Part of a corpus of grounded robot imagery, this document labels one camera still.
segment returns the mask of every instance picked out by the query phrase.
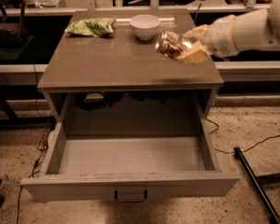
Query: black cable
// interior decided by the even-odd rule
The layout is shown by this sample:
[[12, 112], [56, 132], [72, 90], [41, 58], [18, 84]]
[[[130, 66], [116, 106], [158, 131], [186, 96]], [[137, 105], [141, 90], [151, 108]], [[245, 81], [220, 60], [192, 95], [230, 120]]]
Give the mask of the black cable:
[[17, 224], [19, 224], [19, 217], [20, 217], [20, 200], [21, 200], [21, 192], [22, 192], [22, 186], [20, 186], [20, 192], [19, 192], [19, 196], [18, 196]]
[[[35, 174], [38, 174], [39, 172], [40, 171], [36, 171], [28, 177], [32, 177]], [[18, 196], [17, 224], [19, 224], [19, 218], [20, 218], [21, 192], [22, 192], [22, 186], [20, 186], [20, 192], [19, 192], [19, 196]]]
[[[34, 68], [34, 70], [35, 70], [35, 83], [36, 83], [36, 86], [37, 86], [37, 84], [38, 84], [38, 77], [37, 77], [37, 72], [36, 72], [35, 64], [33, 64], [33, 68]], [[38, 95], [38, 93], [36, 92], [36, 94], [35, 94], [35, 110], [36, 110], [38, 116], [39, 116], [39, 117], [42, 117], [42, 115], [39, 113], [39, 110], [38, 110], [38, 99], [37, 99], [37, 95]]]
[[197, 8], [196, 14], [195, 14], [195, 18], [194, 18], [194, 23], [196, 23], [196, 21], [197, 21], [197, 16], [198, 16], [198, 13], [199, 13], [201, 7], [202, 7], [202, 3], [200, 3], [200, 4], [198, 5], [198, 8]]
[[49, 126], [50, 117], [51, 117], [51, 115], [49, 116], [47, 123], [45, 124], [44, 132], [42, 133], [39, 144], [38, 144], [38, 150], [40, 150], [40, 154], [39, 154], [38, 158], [35, 160], [35, 164], [32, 169], [32, 177], [34, 177], [35, 168], [39, 164], [39, 161], [40, 161], [40, 158], [41, 158], [43, 152], [48, 149], [48, 137], [49, 137], [49, 132], [50, 132], [50, 126]]
[[[256, 147], [256, 146], [258, 146], [258, 145], [264, 143], [265, 141], [267, 141], [267, 140], [269, 140], [269, 139], [272, 139], [272, 138], [279, 138], [279, 137], [280, 137], [280, 134], [275, 135], [275, 136], [266, 137], [266, 138], [263, 139], [262, 141], [257, 142], [254, 146], [249, 147], [249, 148], [243, 150], [242, 152], [243, 152], [243, 153], [244, 153], [244, 152], [247, 152], [247, 151], [251, 150], [252, 148], [254, 148], [254, 147]], [[221, 152], [221, 153], [225, 153], [225, 154], [233, 154], [233, 153], [234, 153], [234, 151], [227, 152], [227, 151], [223, 151], [223, 150], [216, 149], [216, 148], [215, 148], [215, 151]]]
[[216, 125], [216, 128], [212, 131], [212, 132], [210, 132], [210, 133], [213, 133], [213, 132], [215, 132], [215, 131], [217, 131], [218, 130], [218, 128], [219, 128], [219, 126], [218, 126], [218, 124], [217, 123], [215, 123], [215, 122], [213, 122], [212, 120], [210, 120], [210, 119], [206, 119], [207, 121], [209, 121], [210, 123], [212, 123], [212, 124], [215, 124]]
[[244, 152], [247, 152], [247, 151], [251, 150], [252, 148], [256, 147], [257, 145], [260, 145], [260, 144], [264, 143], [265, 141], [267, 141], [267, 140], [269, 140], [269, 139], [272, 139], [272, 138], [279, 138], [279, 137], [280, 137], [280, 134], [278, 134], [278, 135], [276, 135], [276, 136], [267, 137], [267, 138], [263, 139], [262, 141], [257, 142], [254, 146], [249, 147], [249, 148], [243, 150], [242, 152], [243, 152], [243, 153], [244, 153]]

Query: drawer front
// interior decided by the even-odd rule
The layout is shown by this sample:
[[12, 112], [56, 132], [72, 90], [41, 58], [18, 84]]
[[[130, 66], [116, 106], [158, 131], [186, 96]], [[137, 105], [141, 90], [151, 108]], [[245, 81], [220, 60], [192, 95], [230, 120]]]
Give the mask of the drawer front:
[[92, 178], [87, 177], [46, 177], [24, 178], [21, 184], [40, 202], [114, 200], [136, 203], [154, 198], [225, 196], [238, 180], [235, 174], [216, 172], [176, 174], [174, 179], [178, 178], [180, 180], [176, 181], [94, 183]]

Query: drawer handle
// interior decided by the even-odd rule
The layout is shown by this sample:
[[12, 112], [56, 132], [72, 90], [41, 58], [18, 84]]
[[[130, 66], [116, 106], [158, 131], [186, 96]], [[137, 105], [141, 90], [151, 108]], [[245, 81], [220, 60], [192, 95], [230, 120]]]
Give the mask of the drawer handle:
[[118, 203], [141, 203], [147, 200], [147, 190], [144, 191], [144, 197], [141, 199], [119, 199], [119, 193], [115, 191], [115, 201]]

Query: cabinet top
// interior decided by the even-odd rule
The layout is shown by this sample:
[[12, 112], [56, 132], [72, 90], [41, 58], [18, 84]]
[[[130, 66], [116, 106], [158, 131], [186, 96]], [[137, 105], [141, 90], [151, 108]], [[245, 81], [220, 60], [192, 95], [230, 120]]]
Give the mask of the cabinet top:
[[[129, 19], [137, 14], [161, 18], [158, 33], [138, 40]], [[194, 26], [186, 9], [78, 11], [71, 22], [95, 17], [115, 18], [107, 37], [64, 34], [39, 81], [41, 91], [136, 91], [213, 89], [223, 84], [213, 61], [184, 65], [155, 50], [163, 30], [178, 34]]]

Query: black chair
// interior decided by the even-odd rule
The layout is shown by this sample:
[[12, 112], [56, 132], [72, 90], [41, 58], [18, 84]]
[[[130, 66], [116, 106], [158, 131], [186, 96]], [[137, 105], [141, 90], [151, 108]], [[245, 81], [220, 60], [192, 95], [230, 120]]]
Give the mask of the black chair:
[[[20, 5], [21, 14], [19, 22], [8, 22], [5, 6]], [[28, 30], [24, 24], [25, 2], [23, 0], [0, 0], [0, 47], [12, 48], [24, 45]]]

